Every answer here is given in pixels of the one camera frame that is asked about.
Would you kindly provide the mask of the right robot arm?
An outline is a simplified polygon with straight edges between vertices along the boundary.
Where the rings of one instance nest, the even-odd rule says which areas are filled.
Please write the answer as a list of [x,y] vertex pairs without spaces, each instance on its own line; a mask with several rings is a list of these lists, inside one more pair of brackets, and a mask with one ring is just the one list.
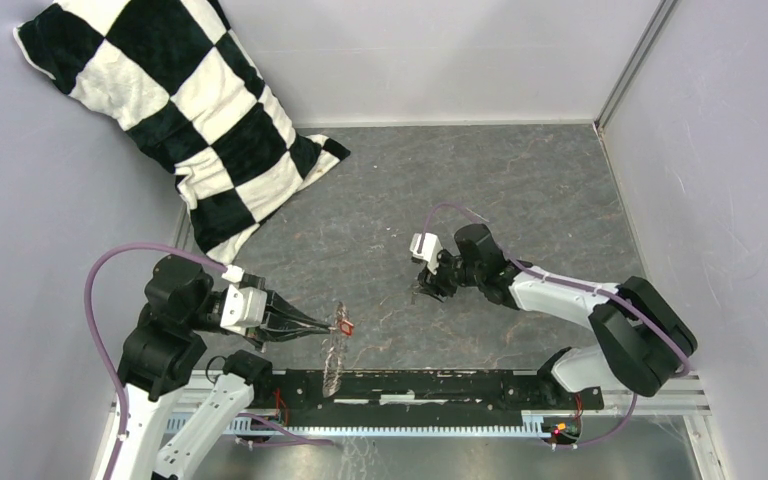
[[647,279],[599,283],[553,274],[508,258],[485,224],[459,229],[454,240],[452,254],[436,235],[414,234],[410,252],[423,267],[420,292],[443,301],[475,288],[495,305],[547,314],[594,334],[594,345],[563,349],[544,364],[548,374],[537,392],[545,405],[562,408],[590,387],[653,397],[669,379],[688,373],[698,341]]

